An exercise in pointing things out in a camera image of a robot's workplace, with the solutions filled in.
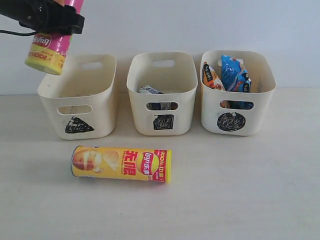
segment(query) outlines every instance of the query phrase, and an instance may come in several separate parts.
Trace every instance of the red and yellow can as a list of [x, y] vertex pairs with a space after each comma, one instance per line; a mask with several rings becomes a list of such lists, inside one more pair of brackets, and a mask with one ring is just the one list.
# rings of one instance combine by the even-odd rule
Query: red and yellow can
[[76, 177], [169, 183], [171, 150], [78, 146], [71, 159]]

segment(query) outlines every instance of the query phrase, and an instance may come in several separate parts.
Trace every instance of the white table surface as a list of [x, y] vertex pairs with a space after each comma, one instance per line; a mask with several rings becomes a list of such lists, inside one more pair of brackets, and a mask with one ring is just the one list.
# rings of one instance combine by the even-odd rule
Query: white table surface
[[[60, 139], [37, 95], [0, 96], [1, 240], [318, 240], [320, 89], [277, 89], [260, 132], [147, 137], [120, 96], [100, 139]], [[171, 184], [77, 178], [77, 145], [171, 148]]]

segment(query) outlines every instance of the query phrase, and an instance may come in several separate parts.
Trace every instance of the snack package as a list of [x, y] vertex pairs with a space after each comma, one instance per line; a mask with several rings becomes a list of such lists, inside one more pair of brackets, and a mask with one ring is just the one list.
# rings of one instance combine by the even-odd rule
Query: snack package
[[71, 171], [76, 177], [169, 183], [171, 157], [169, 149], [77, 146]]
[[[207, 87], [215, 90], [226, 91], [215, 70], [206, 61], [203, 63], [202, 79], [204, 85]], [[220, 106], [227, 109], [229, 108], [229, 103], [227, 100], [222, 101], [220, 102]]]
[[[153, 87], [146, 85], [139, 89], [140, 94], [163, 94], [162, 92], [154, 89]], [[147, 108], [152, 111], [168, 111], [176, 110], [178, 104], [175, 102], [150, 102], [147, 104]]]
[[[221, 56], [222, 83], [228, 92], [250, 93], [251, 80], [245, 66], [232, 56]], [[230, 101], [233, 109], [252, 109], [252, 102]]]

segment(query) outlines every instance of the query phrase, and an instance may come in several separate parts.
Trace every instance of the plastic bin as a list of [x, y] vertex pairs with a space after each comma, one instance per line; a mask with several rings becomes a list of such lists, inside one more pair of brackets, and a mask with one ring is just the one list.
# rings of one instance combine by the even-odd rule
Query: plastic bin
[[60, 138], [94, 139], [113, 131], [116, 67], [111, 55], [68, 56], [62, 75], [44, 77], [37, 92]]
[[[149, 85], [164, 94], [143, 94]], [[147, 136], [177, 136], [192, 123], [198, 78], [192, 56], [182, 52], [150, 52], [133, 58], [127, 88], [134, 124]], [[148, 104], [175, 103], [175, 110], [150, 110]]]
[[[226, 92], [211, 89], [203, 83], [203, 65], [207, 62], [221, 77], [218, 60], [221, 55], [242, 59], [251, 78], [251, 93]], [[217, 134], [249, 136], [257, 133], [276, 88], [276, 81], [267, 60], [260, 54], [250, 51], [216, 50], [206, 52], [201, 61], [201, 123], [202, 126]], [[250, 110], [222, 108], [220, 102], [252, 102]]]

